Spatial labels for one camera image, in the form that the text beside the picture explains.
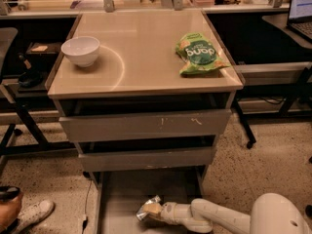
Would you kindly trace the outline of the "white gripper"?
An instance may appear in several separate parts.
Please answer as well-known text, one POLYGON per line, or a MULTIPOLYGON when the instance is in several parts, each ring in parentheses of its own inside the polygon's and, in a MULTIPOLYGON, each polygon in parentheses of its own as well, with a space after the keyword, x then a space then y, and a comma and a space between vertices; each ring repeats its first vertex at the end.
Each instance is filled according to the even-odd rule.
POLYGON ((171 225, 183 225, 192 217, 191 207, 188 204, 167 202, 163 207, 159 203, 143 206, 143 211, 149 215, 160 215, 161 219, 171 225))

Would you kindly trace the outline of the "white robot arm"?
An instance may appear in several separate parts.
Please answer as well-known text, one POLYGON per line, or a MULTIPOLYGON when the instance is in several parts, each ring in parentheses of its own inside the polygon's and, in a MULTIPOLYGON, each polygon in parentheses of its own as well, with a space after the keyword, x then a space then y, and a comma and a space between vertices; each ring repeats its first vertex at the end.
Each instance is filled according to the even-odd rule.
POLYGON ((147 215, 201 234, 210 233, 214 223, 232 234, 312 234, 312 229, 297 207, 276 193, 259 196, 250 214, 202 198, 196 198, 190 204, 167 202, 161 205, 160 198, 155 196, 142 205, 137 218, 143 219, 147 215))

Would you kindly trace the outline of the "person hand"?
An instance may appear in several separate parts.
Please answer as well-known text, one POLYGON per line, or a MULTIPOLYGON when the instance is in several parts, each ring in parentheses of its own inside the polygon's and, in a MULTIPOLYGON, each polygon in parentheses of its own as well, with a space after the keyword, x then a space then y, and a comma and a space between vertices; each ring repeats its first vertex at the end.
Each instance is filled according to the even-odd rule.
POLYGON ((22 197, 23 193, 20 192, 14 199, 0 203, 0 233, 6 231, 17 219, 22 207, 22 197))

